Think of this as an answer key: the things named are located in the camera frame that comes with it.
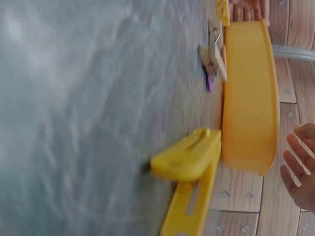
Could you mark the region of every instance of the yellow plastic piece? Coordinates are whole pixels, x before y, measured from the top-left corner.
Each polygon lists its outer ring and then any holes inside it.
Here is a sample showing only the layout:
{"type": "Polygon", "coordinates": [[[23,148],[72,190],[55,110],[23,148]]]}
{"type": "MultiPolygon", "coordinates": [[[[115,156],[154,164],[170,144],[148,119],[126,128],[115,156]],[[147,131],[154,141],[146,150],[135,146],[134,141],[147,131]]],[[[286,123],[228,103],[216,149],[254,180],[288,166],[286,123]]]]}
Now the yellow plastic piece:
{"type": "Polygon", "coordinates": [[[231,23],[225,33],[222,158],[227,166],[264,175],[277,151],[279,95],[264,20],[231,23]]]}
{"type": "Polygon", "coordinates": [[[218,18],[224,27],[230,25],[230,11],[228,0],[216,0],[218,18]]]}
{"type": "Polygon", "coordinates": [[[210,132],[199,129],[181,139],[169,149],[151,159],[151,172],[174,181],[194,181],[201,177],[211,161],[210,145],[218,139],[210,132]]]}
{"type": "Polygon", "coordinates": [[[211,200],[220,152],[221,132],[219,130],[211,132],[207,129],[197,130],[151,161],[152,171],[155,170],[153,172],[161,177],[195,179],[201,173],[197,184],[190,181],[178,182],[162,226],[161,236],[181,234],[201,236],[211,200]],[[173,166],[172,161],[179,161],[181,164],[173,166]],[[189,205],[194,191],[194,195],[197,195],[195,203],[189,205]]]}

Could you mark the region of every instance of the wood-patterned tile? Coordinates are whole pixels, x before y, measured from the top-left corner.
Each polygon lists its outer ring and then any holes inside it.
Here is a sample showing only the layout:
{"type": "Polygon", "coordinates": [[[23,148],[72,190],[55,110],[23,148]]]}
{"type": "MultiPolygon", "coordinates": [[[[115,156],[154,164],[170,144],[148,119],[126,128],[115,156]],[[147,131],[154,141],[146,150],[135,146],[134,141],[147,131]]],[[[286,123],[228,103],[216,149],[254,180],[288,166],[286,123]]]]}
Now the wood-patterned tile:
{"type": "Polygon", "coordinates": [[[291,0],[287,45],[312,49],[315,33],[315,1],[291,0]]]}
{"type": "Polygon", "coordinates": [[[211,209],[259,212],[262,180],[256,173],[232,170],[220,162],[211,209]]]}
{"type": "Polygon", "coordinates": [[[272,44],[286,45],[290,1],[270,0],[269,33],[272,44]]]}
{"type": "Polygon", "coordinates": [[[289,59],[301,124],[315,122],[315,73],[309,61],[289,59]]]}
{"type": "Polygon", "coordinates": [[[258,213],[223,211],[214,230],[205,228],[202,236],[254,236],[258,213]]]}
{"type": "Polygon", "coordinates": [[[315,215],[312,212],[302,212],[297,236],[315,235],[315,215]]]}
{"type": "Polygon", "coordinates": [[[295,89],[291,76],[289,62],[286,58],[275,58],[279,101],[286,103],[296,103],[295,89]]]}
{"type": "Polygon", "coordinates": [[[264,177],[263,194],[257,236],[296,236],[300,208],[288,194],[279,168],[284,164],[282,153],[289,150],[286,135],[299,122],[297,105],[280,104],[280,135],[275,162],[264,177]]]}

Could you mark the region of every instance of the purple object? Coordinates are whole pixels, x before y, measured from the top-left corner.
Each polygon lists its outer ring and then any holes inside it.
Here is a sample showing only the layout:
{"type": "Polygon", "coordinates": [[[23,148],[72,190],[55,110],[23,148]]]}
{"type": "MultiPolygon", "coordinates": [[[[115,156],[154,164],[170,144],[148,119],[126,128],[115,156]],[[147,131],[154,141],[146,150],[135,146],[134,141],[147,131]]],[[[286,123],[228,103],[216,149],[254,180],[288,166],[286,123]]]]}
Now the purple object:
{"type": "Polygon", "coordinates": [[[215,78],[214,76],[206,75],[206,86],[207,91],[212,92],[215,86],[215,78]]]}

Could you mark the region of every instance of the child's hand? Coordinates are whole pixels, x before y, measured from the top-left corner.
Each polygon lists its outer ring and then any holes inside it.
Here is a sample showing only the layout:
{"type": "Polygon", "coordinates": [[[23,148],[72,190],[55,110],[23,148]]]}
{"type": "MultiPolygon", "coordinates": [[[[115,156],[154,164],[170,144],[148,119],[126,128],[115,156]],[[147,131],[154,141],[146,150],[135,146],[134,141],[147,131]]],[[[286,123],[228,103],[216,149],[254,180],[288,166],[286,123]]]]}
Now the child's hand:
{"type": "MultiPolygon", "coordinates": [[[[307,123],[302,127],[296,127],[294,128],[294,133],[313,153],[315,152],[315,124],[307,123]]],[[[297,162],[291,152],[285,151],[283,158],[301,182],[301,186],[296,186],[288,168],[284,165],[280,167],[281,177],[294,203],[302,209],[315,213],[315,159],[308,154],[293,134],[289,134],[286,139],[293,152],[311,172],[311,175],[305,173],[303,167],[297,162]]]]}
{"type": "Polygon", "coordinates": [[[269,0],[230,0],[233,5],[231,18],[233,21],[250,21],[265,18],[269,25],[269,0]],[[251,19],[251,9],[254,11],[254,19],[251,19]]]}

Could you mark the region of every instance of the finger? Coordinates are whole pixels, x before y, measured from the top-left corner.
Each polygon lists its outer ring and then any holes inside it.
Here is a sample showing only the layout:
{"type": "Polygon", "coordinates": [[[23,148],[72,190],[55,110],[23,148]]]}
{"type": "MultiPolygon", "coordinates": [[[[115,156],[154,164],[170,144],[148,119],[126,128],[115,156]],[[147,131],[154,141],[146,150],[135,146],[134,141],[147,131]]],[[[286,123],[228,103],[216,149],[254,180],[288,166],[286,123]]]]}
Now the finger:
{"type": "Polygon", "coordinates": [[[269,26],[269,0],[260,0],[261,15],[269,26]]]}
{"type": "Polygon", "coordinates": [[[244,8],[243,16],[244,16],[244,21],[250,21],[251,20],[251,9],[250,8],[244,8]]]}
{"type": "Polygon", "coordinates": [[[242,19],[241,19],[241,11],[242,11],[242,8],[240,6],[235,6],[234,5],[233,21],[235,21],[235,22],[242,21],[242,19]]]}
{"type": "Polygon", "coordinates": [[[255,20],[259,21],[261,19],[261,9],[260,9],[260,4],[256,5],[254,7],[254,16],[255,20]]]}
{"type": "Polygon", "coordinates": [[[306,123],[303,126],[295,126],[294,127],[294,133],[297,137],[299,137],[301,140],[310,139],[312,141],[315,141],[315,124],[313,123],[306,123]]]}
{"type": "Polygon", "coordinates": [[[298,187],[294,183],[294,181],[290,175],[290,172],[285,165],[280,166],[280,174],[281,174],[282,181],[283,181],[288,193],[290,194],[291,198],[294,199],[296,191],[298,190],[298,187]]]}
{"type": "Polygon", "coordinates": [[[295,174],[297,179],[301,183],[303,183],[306,180],[306,178],[308,177],[308,175],[305,173],[305,171],[304,171],[303,167],[300,165],[300,163],[297,162],[295,157],[289,151],[285,151],[283,153],[283,158],[284,158],[285,162],[287,163],[287,165],[292,170],[292,172],[295,174]]]}
{"type": "Polygon", "coordinates": [[[309,155],[305,148],[299,143],[297,138],[293,134],[288,134],[286,137],[292,151],[298,156],[302,161],[303,165],[312,172],[315,170],[315,160],[309,155]]]}
{"type": "Polygon", "coordinates": [[[233,7],[234,7],[234,5],[230,3],[228,5],[228,7],[229,7],[229,11],[230,11],[230,21],[233,22],[233,7]]]}

